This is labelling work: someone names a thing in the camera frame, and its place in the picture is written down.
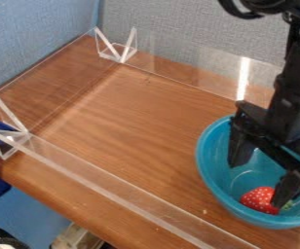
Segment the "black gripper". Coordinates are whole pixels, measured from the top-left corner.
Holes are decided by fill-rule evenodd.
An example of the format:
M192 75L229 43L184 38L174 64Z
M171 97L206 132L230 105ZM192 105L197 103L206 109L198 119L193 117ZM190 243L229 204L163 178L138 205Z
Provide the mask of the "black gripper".
M237 112L229 119L228 164L237 167L249 162L256 149L286 171L274 187L272 205L281 208L300 196L300 138L284 142L266 127L268 111L248 101L237 101Z

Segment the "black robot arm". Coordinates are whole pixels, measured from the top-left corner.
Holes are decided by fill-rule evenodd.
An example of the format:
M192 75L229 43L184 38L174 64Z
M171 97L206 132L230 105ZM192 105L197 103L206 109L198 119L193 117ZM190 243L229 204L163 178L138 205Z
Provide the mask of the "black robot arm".
M274 78L268 108L236 102L230 118L228 163L245 164L260 149L286 170L274 188L272 205L282 207L300 196L300 0L220 0L237 18L256 19L281 14L289 24L282 71Z

